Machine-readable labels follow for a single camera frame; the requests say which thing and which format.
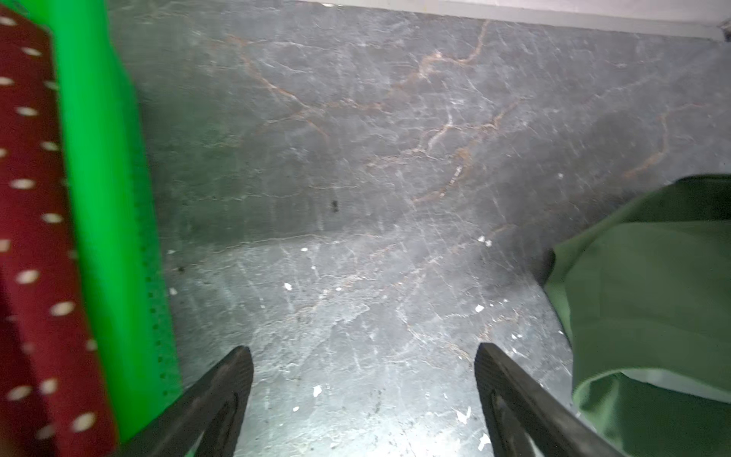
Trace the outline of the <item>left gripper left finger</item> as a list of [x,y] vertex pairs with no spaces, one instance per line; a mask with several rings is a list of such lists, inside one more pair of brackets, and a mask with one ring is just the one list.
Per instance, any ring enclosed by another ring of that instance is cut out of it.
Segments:
[[117,451],[118,456],[232,456],[245,419],[254,365],[234,348]]

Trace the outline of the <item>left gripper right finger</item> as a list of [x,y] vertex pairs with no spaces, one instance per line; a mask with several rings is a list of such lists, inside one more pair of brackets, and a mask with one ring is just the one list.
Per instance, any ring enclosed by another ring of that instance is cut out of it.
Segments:
[[482,343],[474,371],[495,456],[620,456],[498,346]]

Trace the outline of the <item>green skirt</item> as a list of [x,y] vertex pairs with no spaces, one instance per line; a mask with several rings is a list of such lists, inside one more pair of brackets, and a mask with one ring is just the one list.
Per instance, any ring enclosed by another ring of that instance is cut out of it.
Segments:
[[729,455],[729,176],[640,196],[553,253],[582,417],[628,456]]

